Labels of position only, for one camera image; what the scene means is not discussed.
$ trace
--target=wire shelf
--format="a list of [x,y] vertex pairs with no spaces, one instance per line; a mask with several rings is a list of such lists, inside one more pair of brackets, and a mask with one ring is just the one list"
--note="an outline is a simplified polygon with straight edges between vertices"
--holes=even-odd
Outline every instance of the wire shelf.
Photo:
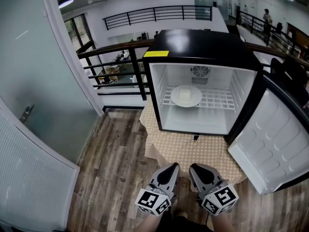
[[[162,105],[177,106],[171,100],[171,93],[179,85],[168,85],[164,94]],[[228,88],[205,88],[205,86],[195,86],[202,92],[202,101],[195,107],[216,108],[235,110],[232,93]]]

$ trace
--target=tablecloth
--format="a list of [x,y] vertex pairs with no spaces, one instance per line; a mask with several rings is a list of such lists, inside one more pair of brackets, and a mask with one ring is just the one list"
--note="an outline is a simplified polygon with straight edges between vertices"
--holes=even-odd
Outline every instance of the tablecloth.
[[140,122],[148,133],[145,156],[157,159],[161,167],[178,162],[180,176],[190,178],[190,165],[202,163],[216,168],[222,178],[233,185],[247,177],[228,153],[222,136],[201,135],[194,142],[193,134],[160,131],[150,97],[140,116]]

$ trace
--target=black fridge top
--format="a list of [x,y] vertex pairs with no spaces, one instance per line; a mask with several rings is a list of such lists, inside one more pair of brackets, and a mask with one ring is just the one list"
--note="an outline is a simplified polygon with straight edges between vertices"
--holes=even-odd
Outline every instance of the black fridge top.
[[235,34],[190,29],[162,30],[148,51],[167,56],[143,57],[149,63],[213,64],[254,71],[263,69],[253,52]]

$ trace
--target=fridge door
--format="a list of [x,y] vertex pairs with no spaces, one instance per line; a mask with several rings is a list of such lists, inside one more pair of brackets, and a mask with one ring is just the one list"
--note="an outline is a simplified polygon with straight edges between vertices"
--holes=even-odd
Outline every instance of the fridge door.
[[309,177],[309,118],[287,92],[263,77],[263,96],[228,151],[260,194]]

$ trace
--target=door handle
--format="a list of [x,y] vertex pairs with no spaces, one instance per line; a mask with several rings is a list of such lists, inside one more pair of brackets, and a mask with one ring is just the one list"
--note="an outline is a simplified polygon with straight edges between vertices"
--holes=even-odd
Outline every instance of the door handle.
[[23,124],[27,121],[27,119],[28,119],[29,115],[31,114],[33,108],[34,108],[34,105],[32,105],[31,107],[27,106],[25,108],[25,110],[23,111],[23,114],[21,115],[21,117],[19,119]]

